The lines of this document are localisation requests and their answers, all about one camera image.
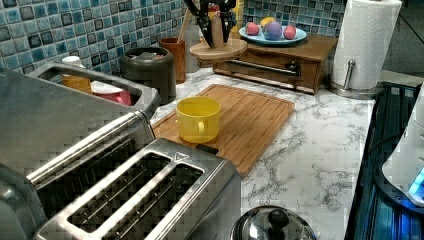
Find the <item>fruit bowl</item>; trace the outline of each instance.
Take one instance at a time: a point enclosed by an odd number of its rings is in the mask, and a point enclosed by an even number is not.
[[[259,34],[256,36],[249,36],[246,34],[246,29],[245,27],[240,28],[239,33],[242,37],[251,40],[253,42],[257,42],[257,43],[261,43],[261,44],[266,44],[266,45],[286,45],[286,44],[292,44],[295,42],[298,42],[302,39],[304,39],[306,37],[306,32],[296,28],[296,36],[291,39],[291,40],[287,40],[284,38],[284,36],[281,36],[281,38],[279,40],[266,40],[264,37],[264,34],[262,32],[262,27],[259,26]]]

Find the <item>paper towel roll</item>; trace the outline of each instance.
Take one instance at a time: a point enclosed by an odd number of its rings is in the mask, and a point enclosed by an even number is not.
[[[398,0],[348,0],[334,56],[332,81],[343,86],[355,60],[349,88],[377,85],[401,7]]]

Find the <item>black container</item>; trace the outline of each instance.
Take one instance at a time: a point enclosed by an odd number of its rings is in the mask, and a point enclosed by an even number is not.
[[[144,52],[155,53],[159,58],[141,59]],[[119,58],[121,77],[158,90],[160,105],[174,101],[176,82],[174,56],[160,47],[134,48]]]

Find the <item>yellow mug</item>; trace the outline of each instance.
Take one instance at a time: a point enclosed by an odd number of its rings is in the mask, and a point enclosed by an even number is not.
[[[218,135],[221,106],[212,98],[189,97],[177,104],[179,135],[191,143],[212,141]]]

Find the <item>stainless steel lid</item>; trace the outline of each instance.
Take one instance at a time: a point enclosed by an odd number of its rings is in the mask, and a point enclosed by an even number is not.
[[[231,240],[316,240],[308,223],[294,212],[277,206],[260,206],[235,223]]]

